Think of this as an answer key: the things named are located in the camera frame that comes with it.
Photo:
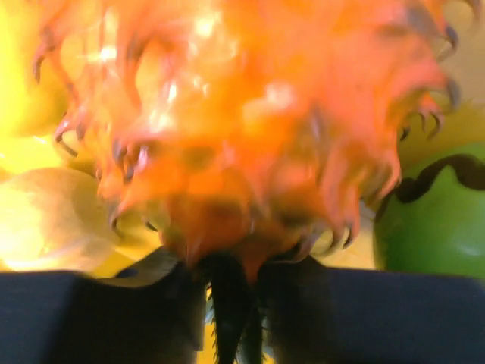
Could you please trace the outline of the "fake orange pineapple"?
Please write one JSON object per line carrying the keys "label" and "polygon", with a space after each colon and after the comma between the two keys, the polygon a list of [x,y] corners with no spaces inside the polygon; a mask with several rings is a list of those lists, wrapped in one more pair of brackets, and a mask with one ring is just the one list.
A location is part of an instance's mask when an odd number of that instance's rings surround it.
{"label": "fake orange pineapple", "polygon": [[433,50],[443,1],[41,1],[33,77],[51,63],[94,156],[109,224],[135,212],[211,285],[219,363],[262,361],[265,263],[328,252],[361,199],[402,179],[398,137],[433,91],[461,98]]}

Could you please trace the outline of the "fake yellow lemon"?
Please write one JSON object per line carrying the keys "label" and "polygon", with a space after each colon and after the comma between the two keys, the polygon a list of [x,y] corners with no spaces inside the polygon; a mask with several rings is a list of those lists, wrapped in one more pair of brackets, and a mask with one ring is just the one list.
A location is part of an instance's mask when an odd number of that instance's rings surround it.
{"label": "fake yellow lemon", "polygon": [[94,177],[69,168],[37,168],[1,183],[1,269],[94,272],[109,259],[141,259],[156,234],[130,216],[111,229],[112,206]]}

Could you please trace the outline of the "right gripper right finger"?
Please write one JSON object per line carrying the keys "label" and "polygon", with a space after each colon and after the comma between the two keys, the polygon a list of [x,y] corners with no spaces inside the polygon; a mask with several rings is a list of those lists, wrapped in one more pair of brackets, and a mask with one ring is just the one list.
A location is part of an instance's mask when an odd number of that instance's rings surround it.
{"label": "right gripper right finger", "polygon": [[278,363],[482,363],[484,282],[330,268],[307,258],[259,275]]}

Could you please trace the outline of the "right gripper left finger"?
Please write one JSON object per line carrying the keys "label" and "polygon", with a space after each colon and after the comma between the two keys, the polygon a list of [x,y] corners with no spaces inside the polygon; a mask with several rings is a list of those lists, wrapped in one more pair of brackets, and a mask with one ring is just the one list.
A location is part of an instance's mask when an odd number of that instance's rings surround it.
{"label": "right gripper left finger", "polygon": [[205,285],[156,250],[113,278],[1,275],[3,363],[193,363]]}

